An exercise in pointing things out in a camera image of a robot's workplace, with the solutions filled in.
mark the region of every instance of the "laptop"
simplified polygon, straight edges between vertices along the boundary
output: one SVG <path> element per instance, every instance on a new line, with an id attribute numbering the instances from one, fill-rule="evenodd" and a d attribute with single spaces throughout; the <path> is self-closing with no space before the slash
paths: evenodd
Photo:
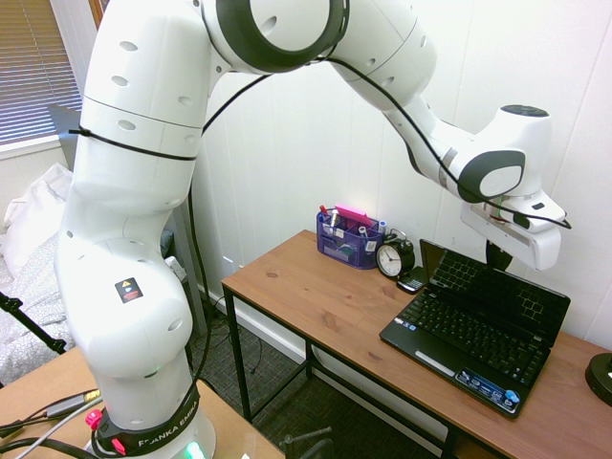
<path id="1" fill-rule="evenodd" d="M 570 298 L 421 240 L 428 283 L 381 339 L 510 418 L 555 343 Z"/>

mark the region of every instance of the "window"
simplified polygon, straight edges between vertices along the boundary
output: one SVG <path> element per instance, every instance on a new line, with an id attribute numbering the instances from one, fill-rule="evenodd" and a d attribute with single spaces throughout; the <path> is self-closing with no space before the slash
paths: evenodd
<path id="1" fill-rule="evenodd" d="M 50 0 L 1 0 L 0 145 L 53 134 L 53 103 L 81 106 Z"/>

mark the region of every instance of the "smartphone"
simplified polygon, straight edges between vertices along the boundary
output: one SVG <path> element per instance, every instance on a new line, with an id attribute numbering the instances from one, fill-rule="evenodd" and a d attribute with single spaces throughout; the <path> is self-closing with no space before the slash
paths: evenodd
<path id="1" fill-rule="evenodd" d="M 397 282 L 400 289 L 406 290 L 410 294 L 416 294 L 426 284 L 425 270 L 420 266 L 413 268 L 409 273 L 402 274 Z"/>

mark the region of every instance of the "white robotic arm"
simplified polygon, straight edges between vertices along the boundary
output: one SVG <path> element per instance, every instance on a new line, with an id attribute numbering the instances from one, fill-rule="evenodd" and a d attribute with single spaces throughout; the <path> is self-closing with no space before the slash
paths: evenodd
<path id="1" fill-rule="evenodd" d="M 216 81 L 322 56 L 393 123 L 413 167 L 469 203 L 469 225 L 534 268 L 554 263 L 551 221 L 564 212 L 539 179 L 549 117 L 506 107 L 476 136 L 438 120 L 421 97 L 435 52 L 406 2 L 113 0 L 90 63 L 55 260 L 71 331 L 105 400 L 99 457 L 212 457 L 214 430 L 189 390 L 191 316 L 160 234 L 186 198 Z M 473 204 L 491 198 L 509 210 Z"/>

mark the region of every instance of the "wooden desk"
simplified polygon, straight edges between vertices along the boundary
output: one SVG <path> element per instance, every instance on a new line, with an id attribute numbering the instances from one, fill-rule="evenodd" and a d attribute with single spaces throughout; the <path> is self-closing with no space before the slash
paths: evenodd
<path id="1" fill-rule="evenodd" d="M 38 408 L 76 394 L 96 388 L 80 351 L 75 348 L 57 359 L 34 370 L 20 380 L 0 389 L 0 425 L 16 419 L 24 419 Z M 214 425 L 217 446 L 214 459 L 241 459 L 246 452 L 251 459 L 281 459 L 284 454 L 240 417 L 203 383 L 198 383 L 200 405 Z M 86 413 L 76 417 L 56 432 L 52 438 L 83 448 L 89 441 L 91 430 L 85 425 Z M 52 423 L 28 426 L 0 441 L 5 445 L 18 438 L 39 437 Z M 2 455 L 3 459 L 15 457 L 23 449 Z M 48 448 L 37 448 L 28 457 L 64 459 L 67 456 Z"/>
<path id="2" fill-rule="evenodd" d="M 448 426 L 447 455 L 460 431 L 511 458 L 612 458 L 612 408 L 584 380 L 590 359 L 605 351 L 598 346 L 560 333 L 513 421 L 382 342 L 379 332 L 411 296 L 377 270 L 356 270 L 319 253 L 309 231 L 261 256 L 223 285 L 230 323 L 235 321 L 230 317 L 235 295 Z M 234 342 L 240 367 L 237 334 Z M 312 357 L 308 349 L 307 357 Z M 248 396 L 246 405 L 249 411 Z"/>

